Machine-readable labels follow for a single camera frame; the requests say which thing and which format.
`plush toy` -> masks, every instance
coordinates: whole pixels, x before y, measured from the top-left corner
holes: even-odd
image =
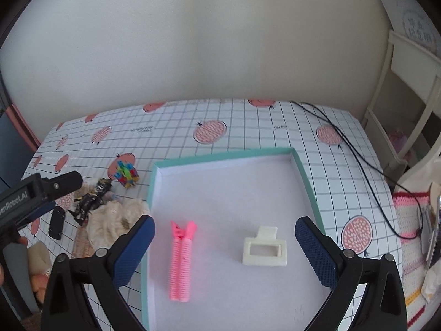
[[[36,299],[43,304],[49,281],[51,260],[49,250],[41,241],[27,249],[30,285]]]
[[[108,202],[91,211],[86,230],[93,249],[109,249],[116,239],[127,234],[144,214],[150,214],[149,207],[140,199],[133,199],[124,205],[117,201]]]

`pink hair curler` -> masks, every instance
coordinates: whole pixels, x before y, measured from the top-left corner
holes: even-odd
[[[193,221],[188,222],[186,229],[180,229],[177,223],[171,222],[170,300],[187,302],[190,299],[191,244],[196,229]]]

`grid tablecloth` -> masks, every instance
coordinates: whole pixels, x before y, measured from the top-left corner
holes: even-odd
[[[347,111],[319,108],[341,128],[367,161],[380,168],[358,120]],[[209,140],[203,143],[197,141],[195,130],[213,120],[225,124],[224,133],[213,143],[207,144]],[[400,241],[385,225],[349,148],[345,144],[327,144],[318,137],[317,128],[325,124],[293,103],[272,100],[189,100],[121,108],[64,122],[52,128],[24,177],[39,172],[42,177],[52,178],[74,170],[81,173],[85,181],[107,177],[107,168],[118,154],[133,153],[135,168],[140,176],[138,184],[125,189],[114,182],[113,190],[123,199],[146,199],[155,161],[229,150],[292,147],[299,154],[315,192],[326,234],[342,248],[341,236],[345,225],[356,216],[364,216],[372,227],[372,241],[366,249],[367,254],[370,258],[380,258],[388,252],[393,254],[401,275]],[[376,171],[362,164],[384,212],[398,230],[395,208],[386,182]],[[40,229],[35,236],[30,234],[29,226],[21,233],[29,238],[31,244],[38,240],[44,242],[54,261],[62,252],[71,255],[77,224],[68,213],[63,236],[56,241],[48,236],[50,218],[50,213],[41,217]],[[120,288],[139,319],[140,277],[138,269],[130,283]],[[109,321],[93,287],[86,285],[85,289],[102,329],[110,330]],[[358,288],[340,330],[349,327],[363,290],[363,287]]]

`pomegranate print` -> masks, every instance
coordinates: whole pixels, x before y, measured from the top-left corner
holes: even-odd
[[[112,127],[107,126],[102,129],[100,129],[98,132],[95,132],[92,136],[92,143],[100,144],[100,141],[102,141],[112,130]]]
[[[30,225],[30,233],[31,235],[37,234],[38,228],[40,227],[40,218],[35,219]]]
[[[38,166],[38,163],[41,162],[42,157],[43,157],[42,155],[39,155],[39,156],[37,157],[37,159],[36,159],[35,162],[34,162],[34,168],[35,168],[36,166]]]
[[[56,149],[56,150],[60,149],[60,147],[61,147],[64,143],[66,143],[66,142],[68,141],[68,138],[69,138],[68,135],[65,135],[64,137],[62,137],[62,138],[60,139],[60,141],[58,142],[57,146],[55,147],[55,149]]]
[[[57,162],[57,164],[55,164],[55,171],[59,172],[67,163],[69,159],[69,155],[65,154],[63,155]]]
[[[340,135],[335,131],[334,127],[329,124],[325,124],[324,126],[317,128],[316,133],[318,139],[320,139],[323,143],[329,144],[330,146],[335,146],[343,142]]]
[[[350,219],[341,232],[341,244],[345,249],[352,249],[356,254],[364,252],[372,241],[372,225],[366,217],[357,215]]]
[[[158,103],[149,103],[148,105],[145,105],[143,110],[144,112],[153,112],[154,110],[161,108],[165,102],[158,102]]]
[[[274,108],[273,105],[276,102],[275,100],[248,100],[250,104],[254,107],[270,107]]]
[[[70,193],[65,196],[62,196],[61,198],[55,201],[55,203],[59,207],[62,207],[64,210],[68,210],[73,202],[74,202],[74,193]]]
[[[220,120],[211,120],[198,123],[198,127],[193,133],[196,142],[201,144],[211,144],[219,140],[226,132],[227,126]]]
[[[92,121],[93,121],[93,118],[95,118],[97,115],[98,115],[98,113],[90,114],[90,115],[88,115],[88,116],[85,118],[84,121],[85,121],[86,123],[92,122]]]
[[[109,179],[115,179],[114,175],[116,173],[116,163],[118,161],[122,161],[124,164],[130,163],[132,165],[135,165],[135,156],[132,153],[125,153],[122,155],[117,154],[116,159],[112,162],[112,164],[109,165],[109,168],[107,169],[107,176]]]

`black cable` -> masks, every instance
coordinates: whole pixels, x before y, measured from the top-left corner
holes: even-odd
[[[409,190],[407,190],[404,186],[398,184],[398,182],[396,182],[395,180],[393,180],[391,177],[389,177],[388,175],[385,175],[385,174],[383,173],[383,171],[379,170],[376,166],[374,166],[374,165],[372,165],[371,163],[369,163],[369,162],[363,157],[363,155],[361,155],[361,153],[360,153],[360,152],[359,152],[359,151],[353,146],[353,144],[349,141],[348,137],[346,137],[346,135],[341,131],[341,129],[340,129],[338,126],[336,126],[336,125],[335,125],[335,124],[329,119],[329,117],[328,117],[328,116],[327,116],[322,110],[320,110],[318,107],[312,105],[311,103],[305,103],[306,105],[308,105],[308,106],[314,108],[315,110],[319,111],[319,112],[321,113],[321,115],[323,115],[324,118],[318,116],[317,114],[313,113],[313,112],[310,111],[309,109],[303,107],[300,103],[297,103],[297,102],[294,102],[294,101],[291,101],[291,103],[294,103],[295,105],[301,107],[304,111],[307,111],[308,113],[312,114],[313,116],[317,117],[318,119],[321,119],[321,120],[323,120],[323,121],[329,123],[329,124],[332,126],[332,128],[334,128],[334,130],[336,131],[336,133],[342,138],[342,140],[348,145],[349,150],[352,152],[354,158],[355,158],[356,161],[357,161],[357,164],[359,165],[359,167],[360,167],[360,169],[361,169],[361,171],[362,171],[362,173],[363,173],[363,176],[364,176],[364,178],[365,178],[365,181],[366,181],[367,185],[369,186],[369,189],[370,189],[370,191],[371,191],[371,193],[372,193],[372,195],[373,195],[373,198],[375,199],[375,202],[377,203],[378,209],[380,210],[380,212],[381,212],[381,214],[382,214],[384,220],[386,221],[386,224],[387,224],[388,227],[392,230],[393,234],[394,234],[395,236],[397,236],[398,238],[400,238],[400,239],[405,239],[405,240],[414,240],[414,239],[418,238],[418,237],[421,235],[421,232],[422,232],[422,229],[423,229],[423,223],[424,223],[423,211],[422,211],[422,209],[421,209],[421,205],[420,205],[420,202],[418,201],[418,198],[417,198],[412,192],[410,192]],[[421,227],[417,230],[417,233],[416,233],[415,236],[413,236],[413,237],[401,236],[401,235],[398,234],[398,232],[392,227],[392,224],[390,223],[390,221],[389,221],[388,218],[386,217],[386,214],[384,213],[383,208],[381,207],[381,204],[380,204],[380,202],[379,202],[378,199],[377,199],[377,196],[376,196],[376,194],[375,194],[375,192],[374,192],[374,190],[373,190],[373,188],[372,188],[372,185],[371,185],[370,182],[369,182],[369,179],[368,179],[368,177],[367,177],[367,175],[366,175],[366,173],[365,173],[365,171],[364,171],[364,169],[363,169],[363,167],[362,167],[362,165],[361,165],[361,163],[360,163],[359,158],[361,158],[361,159],[362,159],[362,160],[363,160],[363,161],[364,161],[369,167],[371,167],[372,169],[374,169],[375,171],[377,171],[378,173],[380,173],[383,177],[385,177],[385,178],[387,178],[389,181],[391,181],[394,185],[399,186],[400,188],[402,188],[403,190],[405,190],[407,193],[409,193],[409,194],[410,194],[410,195],[416,200],[416,202],[417,202],[417,204],[418,204],[418,208],[419,208],[419,210],[420,210]]]
[[[8,183],[6,183],[5,180],[4,180],[2,177],[0,177],[0,181],[2,181],[3,183],[5,183],[6,186],[7,186],[8,188],[10,188],[10,185],[9,185]]]

